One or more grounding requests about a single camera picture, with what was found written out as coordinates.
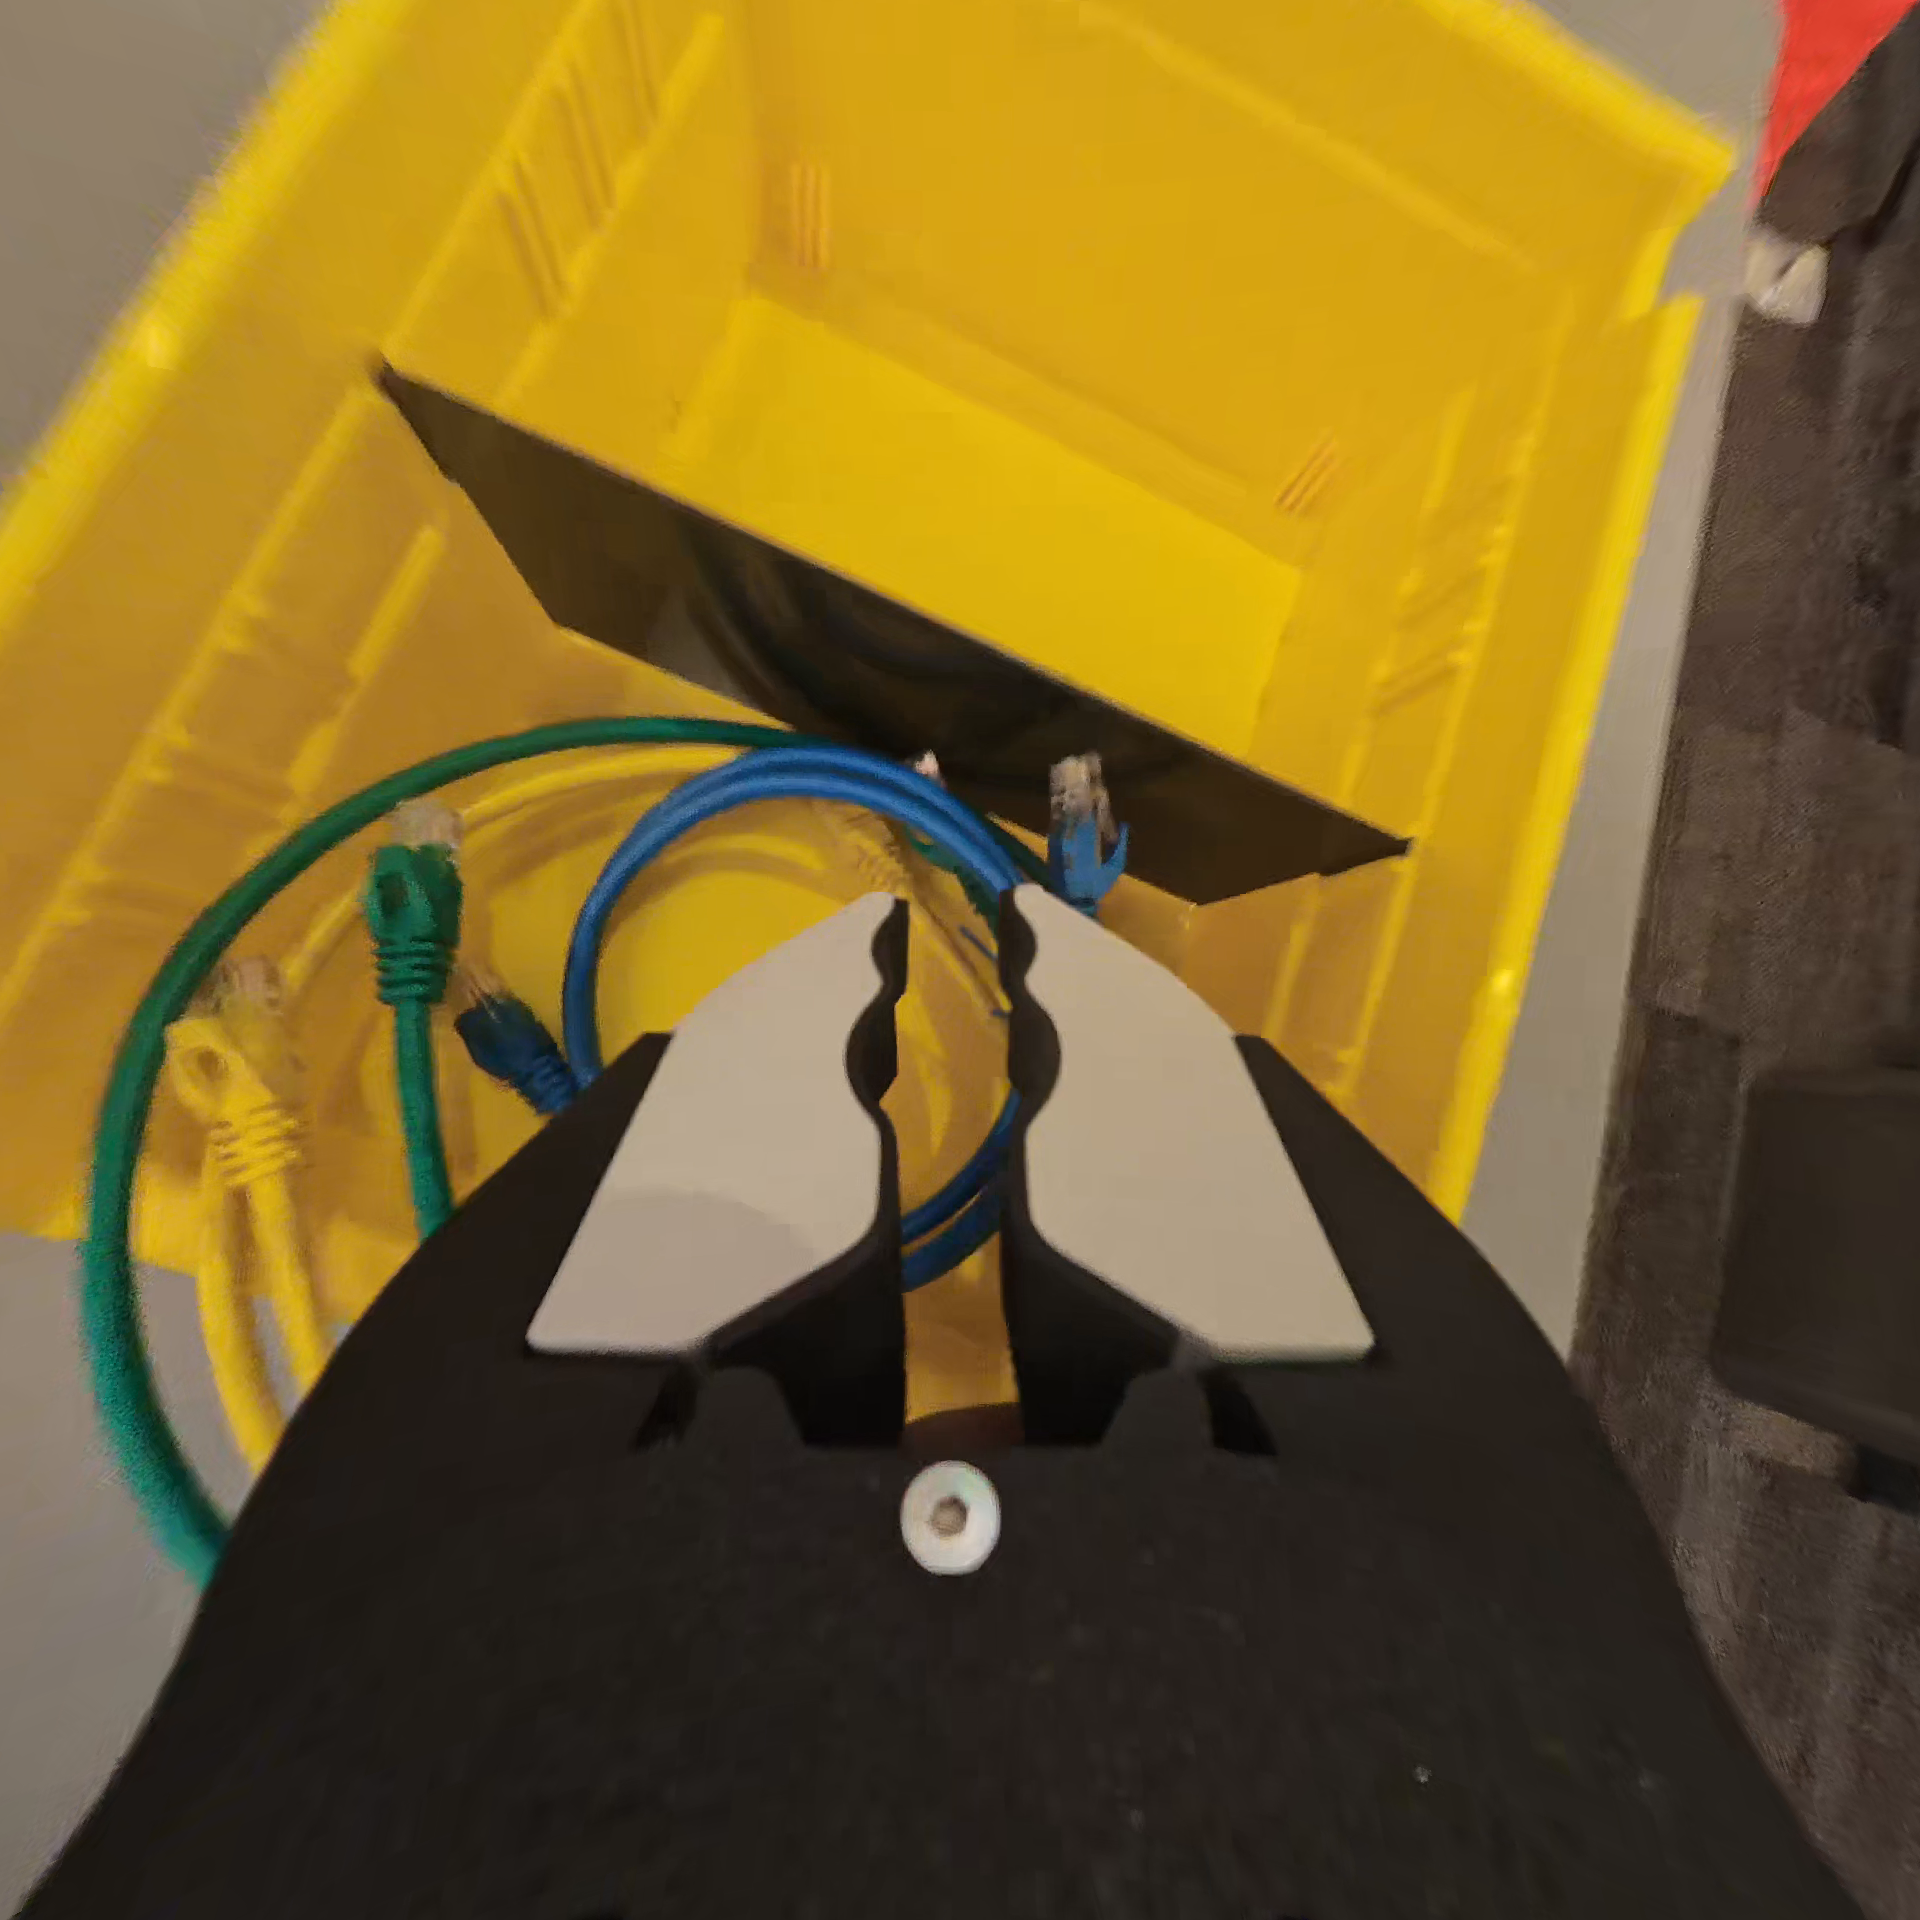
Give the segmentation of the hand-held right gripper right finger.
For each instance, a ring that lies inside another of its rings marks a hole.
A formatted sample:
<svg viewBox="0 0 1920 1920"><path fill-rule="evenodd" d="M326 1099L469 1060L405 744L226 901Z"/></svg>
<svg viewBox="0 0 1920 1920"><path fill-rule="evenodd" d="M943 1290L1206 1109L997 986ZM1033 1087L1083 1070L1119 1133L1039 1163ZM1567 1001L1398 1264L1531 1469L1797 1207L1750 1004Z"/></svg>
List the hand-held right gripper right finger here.
<svg viewBox="0 0 1920 1920"><path fill-rule="evenodd" d="M1372 1363L1380 1332L1228 1022L1039 883L997 901L997 986L1019 1438L1105 1438L1157 1370Z"/></svg>

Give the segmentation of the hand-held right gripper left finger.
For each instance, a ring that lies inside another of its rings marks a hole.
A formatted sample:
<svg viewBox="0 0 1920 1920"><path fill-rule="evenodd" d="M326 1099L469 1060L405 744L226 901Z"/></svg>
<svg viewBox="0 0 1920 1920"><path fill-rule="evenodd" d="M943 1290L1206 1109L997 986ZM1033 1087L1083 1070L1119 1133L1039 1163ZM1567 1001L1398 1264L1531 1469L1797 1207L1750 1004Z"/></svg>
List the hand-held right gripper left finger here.
<svg viewBox="0 0 1920 1920"><path fill-rule="evenodd" d="M703 992L527 1325L535 1353L770 1370L810 1447L905 1433L902 1087L915 912L889 889Z"/></svg>

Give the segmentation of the yellow storage bin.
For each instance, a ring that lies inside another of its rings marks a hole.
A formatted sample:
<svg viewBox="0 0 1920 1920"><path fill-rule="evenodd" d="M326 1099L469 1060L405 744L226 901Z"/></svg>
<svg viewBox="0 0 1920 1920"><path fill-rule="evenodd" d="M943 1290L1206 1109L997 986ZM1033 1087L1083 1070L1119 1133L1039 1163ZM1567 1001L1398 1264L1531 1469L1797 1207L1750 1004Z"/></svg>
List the yellow storage bin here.
<svg viewBox="0 0 1920 1920"><path fill-rule="evenodd" d="M1463 1218L1734 164L1551 10L332 10L9 491L9 1228L296 820L717 713L383 366L1398 835L1119 919Z"/></svg>

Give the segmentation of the black yellow bin divider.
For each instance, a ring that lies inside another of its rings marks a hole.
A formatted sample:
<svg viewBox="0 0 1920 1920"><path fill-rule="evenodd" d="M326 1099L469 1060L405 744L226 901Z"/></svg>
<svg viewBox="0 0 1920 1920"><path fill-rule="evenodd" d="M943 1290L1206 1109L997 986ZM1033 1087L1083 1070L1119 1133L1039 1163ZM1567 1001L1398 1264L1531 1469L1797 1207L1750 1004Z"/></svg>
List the black yellow bin divider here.
<svg viewBox="0 0 1920 1920"><path fill-rule="evenodd" d="M535 605L645 667L796 737L938 773L1010 827L1046 827L1063 756L1100 756L1131 874L1226 904L1272 883L1398 857L1406 835L1142 717L1012 649L539 440L435 376L383 366L383 392L435 470L469 496Z"/></svg>

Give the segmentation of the black foam case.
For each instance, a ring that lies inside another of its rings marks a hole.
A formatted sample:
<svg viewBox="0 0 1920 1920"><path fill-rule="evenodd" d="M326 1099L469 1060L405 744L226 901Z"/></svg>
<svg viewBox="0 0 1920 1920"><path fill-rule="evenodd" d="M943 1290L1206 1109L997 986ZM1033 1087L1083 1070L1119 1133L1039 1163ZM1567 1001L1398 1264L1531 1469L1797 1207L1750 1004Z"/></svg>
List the black foam case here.
<svg viewBox="0 0 1920 1920"><path fill-rule="evenodd" d="M1920 20L1784 152L1742 308L1573 1380L1859 1915L1920 1895Z"/></svg>

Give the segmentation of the red fabric item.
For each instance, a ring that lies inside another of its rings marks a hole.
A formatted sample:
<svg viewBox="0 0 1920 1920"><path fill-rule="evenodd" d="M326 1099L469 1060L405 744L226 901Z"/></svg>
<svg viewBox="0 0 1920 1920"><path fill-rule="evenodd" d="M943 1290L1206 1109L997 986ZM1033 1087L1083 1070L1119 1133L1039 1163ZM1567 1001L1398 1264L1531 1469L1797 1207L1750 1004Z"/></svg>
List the red fabric item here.
<svg viewBox="0 0 1920 1920"><path fill-rule="evenodd" d="M1909 0L1784 0L1784 56L1766 83L1766 128L1750 200L1766 200L1784 152L1859 77L1859 64L1909 15Z"/></svg>

